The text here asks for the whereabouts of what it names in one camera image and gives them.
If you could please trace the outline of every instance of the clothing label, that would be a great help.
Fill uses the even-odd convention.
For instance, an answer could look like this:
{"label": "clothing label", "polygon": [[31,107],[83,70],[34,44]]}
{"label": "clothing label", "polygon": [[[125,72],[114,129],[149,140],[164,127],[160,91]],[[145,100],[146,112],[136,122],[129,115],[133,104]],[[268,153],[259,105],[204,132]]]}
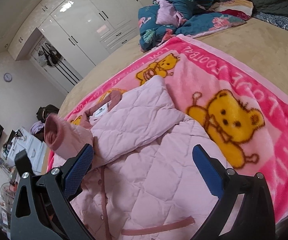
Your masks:
{"label": "clothing label", "polygon": [[93,114],[93,118],[99,118],[101,117],[103,114],[105,114],[108,111],[108,103],[106,103],[105,105],[103,105],[100,109],[96,110]]}

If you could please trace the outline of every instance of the black bag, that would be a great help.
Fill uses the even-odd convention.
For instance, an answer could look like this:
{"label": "black bag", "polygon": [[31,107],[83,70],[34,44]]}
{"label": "black bag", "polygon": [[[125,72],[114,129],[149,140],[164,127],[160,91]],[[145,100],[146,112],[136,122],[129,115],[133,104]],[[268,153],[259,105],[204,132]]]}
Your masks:
{"label": "black bag", "polygon": [[37,111],[37,119],[41,121],[42,123],[46,122],[46,118],[48,117],[49,114],[58,114],[59,109],[56,106],[53,105],[48,105],[46,107],[40,107],[39,110]]}

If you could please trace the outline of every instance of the beige bedsheet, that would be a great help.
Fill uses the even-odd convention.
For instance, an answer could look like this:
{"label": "beige bedsheet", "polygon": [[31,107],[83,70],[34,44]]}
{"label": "beige bedsheet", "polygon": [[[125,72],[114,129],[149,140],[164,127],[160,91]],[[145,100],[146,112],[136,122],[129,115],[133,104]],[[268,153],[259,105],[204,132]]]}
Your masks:
{"label": "beige bedsheet", "polygon": [[[244,25],[197,40],[245,63],[288,95],[288,31],[252,18]],[[59,115],[65,117],[88,93],[143,56],[138,42],[139,36],[97,65],[67,95]]]}

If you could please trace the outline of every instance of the cartoon bear print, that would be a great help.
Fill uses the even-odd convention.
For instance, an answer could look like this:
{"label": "cartoon bear print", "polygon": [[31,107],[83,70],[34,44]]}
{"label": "cartoon bear print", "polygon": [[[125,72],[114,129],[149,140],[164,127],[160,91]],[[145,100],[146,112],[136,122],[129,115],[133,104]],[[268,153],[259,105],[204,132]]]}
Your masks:
{"label": "cartoon bear print", "polygon": [[71,124],[80,125],[81,119],[82,119],[82,116],[80,115],[80,116],[76,117],[74,120],[72,120]]}
{"label": "cartoon bear print", "polygon": [[161,61],[149,64],[147,68],[136,74],[136,78],[141,81],[140,85],[143,85],[146,81],[156,75],[160,75],[163,78],[166,76],[172,76],[174,72],[168,72],[168,70],[173,69],[178,61],[179,57],[176,57],[171,53]]}
{"label": "cartoon bear print", "polygon": [[121,94],[124,94],[125,92],[127,92],[127,90],[125,90],[125,89],[111,88],[108,91],[106,91],[103,95],[101,95],[98,103],[102,102],[105,99],[105,97],[107,97],[113,90],[117,90],[117,91],[121,92]]}
{"label": "cartoon bear print", "polygon": [[193,94],[193,106],[187,114],[204,127],[226,160],[235,169],[245,163],[258,163],[258,154],[246,156],[240,144],[250,141],[254,132],[265,125],[263,114],[255,108],[247,109],[247,104],[238,101],[229,90],[218,92],[206,107],[197,105],[201,97],[200,92]]}

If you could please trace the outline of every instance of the white dresser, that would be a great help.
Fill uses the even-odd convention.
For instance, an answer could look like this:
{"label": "white dresser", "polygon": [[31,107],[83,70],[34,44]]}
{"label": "white dresser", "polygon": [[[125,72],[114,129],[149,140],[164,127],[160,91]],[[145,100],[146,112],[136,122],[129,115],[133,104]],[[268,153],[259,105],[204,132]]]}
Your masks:
{"label": "white dresser", "polygon": [[15,165],[15,156],[22,150],[26,150],[27,156],[32,164],[32,170],[35,174],[40,174],[42,171],[42,165],[44,156],[46,153],[47,145],[31,135],[24,128],[20,129],[23,134],[22,137],[15,137],[12,141],[12,147],[7,156],[6,162],[9,166]]}

